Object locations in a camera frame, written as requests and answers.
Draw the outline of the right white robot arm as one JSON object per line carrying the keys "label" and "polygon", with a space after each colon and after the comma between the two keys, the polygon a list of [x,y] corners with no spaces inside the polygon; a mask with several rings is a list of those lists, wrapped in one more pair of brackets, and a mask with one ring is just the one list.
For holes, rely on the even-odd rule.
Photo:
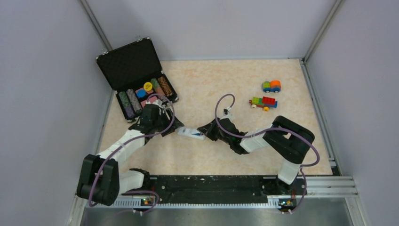
{"label": "right white robot arm", "polygon": [[216,118],[199,127],[198,131],[212,141],[225,142],[237,154],[272,147],[284,158],[276,181],[276,188],[282,194],[295,188],[294,180],[311,148],[308,144],[315,140],[310,130],[281,115],[274,119],[267,131],[240,132],[229,117]]}

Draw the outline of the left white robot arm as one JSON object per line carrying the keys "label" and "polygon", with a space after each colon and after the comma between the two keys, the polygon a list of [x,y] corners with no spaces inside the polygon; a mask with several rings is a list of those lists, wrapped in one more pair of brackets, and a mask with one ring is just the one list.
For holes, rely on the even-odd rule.
{"label": "left white robot arm", "polygon": [[164,137],[181,126],[172,105],[146,104],[137,121],[116,143],[83,159],[76,195],[88,200],[93,207],[96,204],[110,206],[119,195],[131,189],[142,195],[148,193],[151,182],[145,178],[145,171],[133,169],[120,173],[120,165],[152,137]]}

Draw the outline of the white remote control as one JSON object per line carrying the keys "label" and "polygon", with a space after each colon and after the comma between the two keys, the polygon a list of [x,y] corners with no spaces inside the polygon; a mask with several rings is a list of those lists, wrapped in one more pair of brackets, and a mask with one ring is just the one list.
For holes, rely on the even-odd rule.
{"label": "white remote control", "polygon": [[181,127],[177,130],[177,134],[183,137],[194,138],[198,140],[205,140],[206,136],[197,129]]}

